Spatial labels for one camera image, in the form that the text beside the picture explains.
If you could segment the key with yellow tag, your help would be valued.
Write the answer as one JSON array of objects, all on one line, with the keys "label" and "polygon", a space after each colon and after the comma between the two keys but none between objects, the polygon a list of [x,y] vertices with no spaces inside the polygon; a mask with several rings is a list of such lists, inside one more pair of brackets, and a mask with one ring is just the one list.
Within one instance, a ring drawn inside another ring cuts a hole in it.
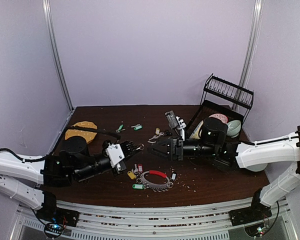
[{"label": "key with yellow tag", "polygon": [[136,150],[137,150],[137,151],[142,151],[144,148],[145,148],[145,146],[144,146],[142,143],[140,143],[140,144],[137,146]]}]

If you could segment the metal keyring with red handle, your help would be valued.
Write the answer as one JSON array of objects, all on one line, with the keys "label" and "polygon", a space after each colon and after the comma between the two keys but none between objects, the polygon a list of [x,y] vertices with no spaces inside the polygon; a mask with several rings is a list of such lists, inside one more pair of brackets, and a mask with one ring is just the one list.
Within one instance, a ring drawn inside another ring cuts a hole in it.
[{"label": "metal keyring with red handle", "polygon": [[166,192],[174,186],[167,174],[158,170],[147,170],[141,173],[137,177],[136,183],[154,192]]}]

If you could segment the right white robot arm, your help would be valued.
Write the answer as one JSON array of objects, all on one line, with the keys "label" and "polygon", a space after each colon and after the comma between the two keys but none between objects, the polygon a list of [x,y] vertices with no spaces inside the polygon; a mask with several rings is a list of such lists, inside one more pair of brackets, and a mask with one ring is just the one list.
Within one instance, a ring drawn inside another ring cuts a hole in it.
[{"label": "right white robot arm", "polygon": [[152,144],[148,151],[171,161],[185,157],[204,159],[225,171],[240,168],[259,172],[269,163],[291,162],[277,179],[254,193],[249,207],[229,212],[233,226],[271,217],[271,206],[300,185],[300,125],[288,135],[254,142],[227,142],[227,131],[228,126],[221,120],[208,117],[203,121],[198,139],[169,137]]}]

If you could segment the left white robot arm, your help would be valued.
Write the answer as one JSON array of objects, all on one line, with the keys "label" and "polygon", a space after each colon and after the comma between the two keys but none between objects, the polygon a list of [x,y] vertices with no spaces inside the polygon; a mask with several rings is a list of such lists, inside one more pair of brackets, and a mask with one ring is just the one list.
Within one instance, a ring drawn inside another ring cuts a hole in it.
[{"label": "left white robot arm", "polygon": [[86,140],[80,136],[65,140],[57,155],[30,156],[0,148],[0,192],[27,205],[39,220],[49,222],[53,229],[58,225],[76,227],[78,211],[58,207],[53,193],[35,189],[20,180],[62,188],[108,171],[116,176],[126,170],[125,161],[143,148],[143,144],[135,145],[132,141],[112,143],[107,140],[101,153],[90,154]]}]

